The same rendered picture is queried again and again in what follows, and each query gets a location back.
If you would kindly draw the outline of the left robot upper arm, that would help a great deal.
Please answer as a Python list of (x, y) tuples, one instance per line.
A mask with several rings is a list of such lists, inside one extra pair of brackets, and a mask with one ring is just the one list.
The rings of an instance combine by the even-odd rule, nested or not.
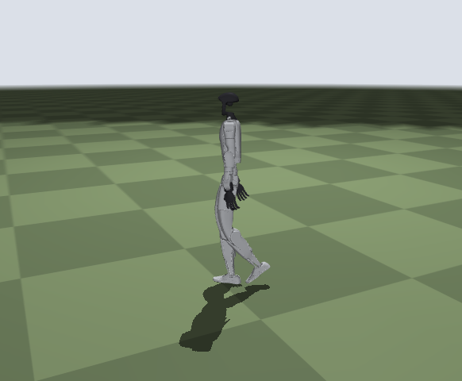
[[(223, 124), (223, 132), (225, 134), (225, 146), (227, 147), (228, 151), (233, 154), (235, 158), (236, 151), (235, 151), (235, 132), (236, 132), (236, 125), (233, 121), (225, 122)], [(225, 160), (225, 152), (223, 154), (223, 160)]]

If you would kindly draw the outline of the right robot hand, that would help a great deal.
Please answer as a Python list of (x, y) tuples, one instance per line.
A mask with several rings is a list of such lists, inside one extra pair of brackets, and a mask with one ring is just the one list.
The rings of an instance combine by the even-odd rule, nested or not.
[[(238, 199), (239, 199), (240, 201), (245, 200), (244, 198), (247, 198), (247, 197), (244, 195), (243, 192), (244, 192), (247, 196), (249, 196), (249, 195), (246, 193), (246, 191), (244, 190), (243, 186), (240, 184), (240, 180), (239, 180), (239, 184), (238, 184), (238, 188), (237, 188), (237, 197), (238, 197)], [(242, 197), (241, 194), (244, 196), (244, 198)], [(239, 195), (240, 195), (240, 196), (239, 196)], [(240, 199), (240, 197), (242, 198), (242, 200)]]

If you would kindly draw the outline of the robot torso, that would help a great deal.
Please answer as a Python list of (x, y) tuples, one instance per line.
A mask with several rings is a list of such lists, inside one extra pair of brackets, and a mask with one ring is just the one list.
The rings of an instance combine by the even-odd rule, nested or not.
[[(220, 139), (220, 143), (221, 143), (221, 154), (223, 156), (223, 154), (228, 151), (227, 147), (225, 146), (225, 134), (223, 132), (223, 124), (225, 122), (233, 121), (235, 123), (235, 125), (236, 125), (236, 132), (235, 132), (235, 151), (236, 151), (236, 155), (235, 155), (235, 158), (234, 158), (234, 162), (235, 162), (235, 164), (237, 164), (238, 162), (239, 163), (241, 162), (241, 124), (240, 124), (240, 122), (238, 120), (231, 119), (231, 117), (227, 117), (227, 119), (228, 120), (225, 120), (225, 121), (222, 122), (220, 132), (219, 132), (219, 139)], [(222, 157), (222, 159), (223, 159), (223, 157)], [(223, 163), (225, 164), (224, 160), (223, 160)], [(223, 185), (223, 184), (224, 184), (224, 180), (223, 180), (223, 176), (222, 176), (221, 185)], [(237, 188), (238, 188), (239, 177), (237, 175), (237, 169), (235, 167), (233, 169), (233, 184), (237, 185)]]

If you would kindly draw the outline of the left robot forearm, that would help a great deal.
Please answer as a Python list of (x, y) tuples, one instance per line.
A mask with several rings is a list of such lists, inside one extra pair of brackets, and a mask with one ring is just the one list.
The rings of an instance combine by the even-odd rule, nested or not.
[(225, 164), (224, 164), (224, 188), (230, 190), (230, 183), (233, 182), (233, 169), (235, 167), (234, 157), (231, 152), (225, 154)]

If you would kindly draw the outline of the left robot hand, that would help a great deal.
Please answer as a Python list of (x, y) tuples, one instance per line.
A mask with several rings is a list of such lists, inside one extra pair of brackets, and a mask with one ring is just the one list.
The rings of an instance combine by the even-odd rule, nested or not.
[[(235, 196), (233, 194), (233, 183), (231, 182), (230, 183), (230, 190), (226, 190), (224, 188), (224, 191), (226, 192), (225, 193), (225, 197), (224, 197), (224, 201), (226, 202), (226, 206), (227, 206), (227, 209), (231, 209), (231, 210), (237, 210), (239, 209), (240, 207), (238, 207), (237, 203), (236, 203), (236, 199), (235, 199)], [(232, 204), (232, 205), (231, 205)], [(234, 206), (235, 205), (235, 206)]]

